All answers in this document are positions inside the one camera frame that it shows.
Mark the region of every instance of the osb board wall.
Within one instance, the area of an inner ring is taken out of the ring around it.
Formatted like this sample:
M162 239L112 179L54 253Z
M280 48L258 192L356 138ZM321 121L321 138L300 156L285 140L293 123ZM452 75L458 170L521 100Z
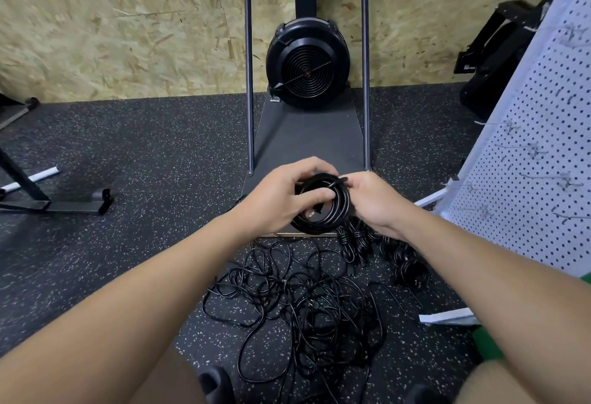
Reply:
M294 0L252 0L255 89ZM506 0L370 0L371 84L462 80L452 70ZM319 0L360 86L360 0ZM0 0L0 90L42 102L243 92L243 0Z

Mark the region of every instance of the leg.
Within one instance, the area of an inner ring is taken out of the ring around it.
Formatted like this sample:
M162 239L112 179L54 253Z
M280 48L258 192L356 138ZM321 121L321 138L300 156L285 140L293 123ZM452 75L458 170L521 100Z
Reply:
M513 377L505 362L492 360L479 365L468 377L454 404L538 404Z
M170 346L129 404L206 404L192 366Z

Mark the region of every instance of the white pegboard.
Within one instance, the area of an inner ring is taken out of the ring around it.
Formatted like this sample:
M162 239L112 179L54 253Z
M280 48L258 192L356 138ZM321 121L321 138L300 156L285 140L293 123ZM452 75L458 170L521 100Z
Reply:
M553 2L489 122L436 212L569 274L591 272L591 0Z

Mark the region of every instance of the person's left arm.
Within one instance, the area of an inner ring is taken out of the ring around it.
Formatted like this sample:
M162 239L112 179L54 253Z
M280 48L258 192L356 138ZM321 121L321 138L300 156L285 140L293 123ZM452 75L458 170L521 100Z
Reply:
M108 283L0 359L3 402L127 402L143 383L224 263L250 239L334 198L295 195L318 158L272 171L231 211Z

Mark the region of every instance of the circular vent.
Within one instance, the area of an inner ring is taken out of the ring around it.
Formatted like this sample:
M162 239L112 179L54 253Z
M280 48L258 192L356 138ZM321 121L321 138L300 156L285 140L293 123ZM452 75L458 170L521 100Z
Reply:
M281 67L284 86L300 98L314 98L324 93L335 75L332 59L318 46L303 45L293 49Z

